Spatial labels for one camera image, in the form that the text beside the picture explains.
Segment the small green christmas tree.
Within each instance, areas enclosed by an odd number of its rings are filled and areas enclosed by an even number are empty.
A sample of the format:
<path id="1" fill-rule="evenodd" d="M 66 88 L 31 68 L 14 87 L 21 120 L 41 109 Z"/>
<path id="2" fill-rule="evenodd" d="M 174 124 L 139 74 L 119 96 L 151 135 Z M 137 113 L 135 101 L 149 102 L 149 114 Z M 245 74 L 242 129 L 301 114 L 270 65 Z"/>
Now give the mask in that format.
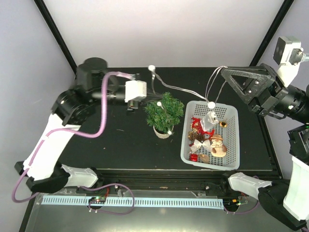
<path id="1" fill-rule="evenodd" d="M 183 109 L 184 104 L 179 99 L 165 92 L 162 99 L 147 103 L 144 107 L 146 122 L 158 138 L 167 139 L 173 134 L 174 126 L 180 123 Z"/>

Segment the white plastic basket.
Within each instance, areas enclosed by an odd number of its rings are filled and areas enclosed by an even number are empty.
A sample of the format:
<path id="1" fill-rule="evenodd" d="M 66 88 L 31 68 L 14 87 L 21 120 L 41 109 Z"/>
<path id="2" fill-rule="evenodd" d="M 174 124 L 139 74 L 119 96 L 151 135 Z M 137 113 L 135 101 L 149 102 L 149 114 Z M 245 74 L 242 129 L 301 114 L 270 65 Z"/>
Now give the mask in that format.
<path id="1" fill-rule="evenodd" d="M 226 156 L 217 158 L 211 155 L 211 152 L 204 148 L 197 152 L 191 152 L 190 147 L 194 142 L 188 139 L 188 132 L 191 130 L 191 117 L 201 118 L 201 125 L 203 130 L 210 131 L 215 129 L 214 134 L 219 134 L 223 138 L 223 143 L 227 147 Z M 220 126 L 220 122 L 227 123 L 227 127 Z M 206 140 L 210 141 L 208 135 L 204 135 Z M 200 158 L 197 162 L 190 161 L 190 154 L 204 154 L 210 158 L 209 163 L 203 163 Z M 217 103 L 214 109 L 209 109 L 207 103 L 204 101 L 190 101 L 186 105 L 183 137 L 181 144 L 180 157 L 186 164 L 194 165 L 200 168 L 215 169 L 220 171 L 231 171 L 239 167 L 240 163 L 240 145 L 239 145 L 239 118 L 237 109 L 233 106 Z"/>

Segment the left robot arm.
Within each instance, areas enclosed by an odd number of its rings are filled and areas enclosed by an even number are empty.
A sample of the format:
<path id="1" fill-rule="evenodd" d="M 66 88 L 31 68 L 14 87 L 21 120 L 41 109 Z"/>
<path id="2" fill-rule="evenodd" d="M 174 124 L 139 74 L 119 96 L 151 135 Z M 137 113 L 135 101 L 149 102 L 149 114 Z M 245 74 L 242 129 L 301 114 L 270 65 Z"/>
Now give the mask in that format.
<path id="1" fill-rule="evenodd" d="M 45 130 L 30 156 L 15 164 L 34 193 L 55 193 L 65 187 L 86 187 L 93 193 L 104 182 L 95 168 L 74 168 L 59 162 L 72 138 L 99 137 L 107 122 L 107 105 L 125 105 L 128 111 L 162 99 L 138 74 L 113 72 L 102 58 L 88 58 L 76 69 L 74 84 L 52 106 Z"/>

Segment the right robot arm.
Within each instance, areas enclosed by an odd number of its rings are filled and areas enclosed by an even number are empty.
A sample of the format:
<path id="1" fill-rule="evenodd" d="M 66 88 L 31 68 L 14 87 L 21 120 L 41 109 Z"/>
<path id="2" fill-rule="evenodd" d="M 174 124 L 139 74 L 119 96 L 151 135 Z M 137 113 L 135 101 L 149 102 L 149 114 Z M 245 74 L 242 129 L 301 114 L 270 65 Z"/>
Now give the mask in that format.
<path id="1" fill-rule="evenodd" d="M 230 172 L 219 183 L 220 191 L 234 191 L 257 199 L 261 207 L 291 230 L 308 231 L 309 221 L 309 90 L 291 85 L 294 74 L 274 71 L 266 64 L 255 67 L 224 67 L 221 75 L 259 116 L 288 117 L 300 125 L 287 132 L 290 175 L 283 181 L 266 181 L 242 172 Z"/>

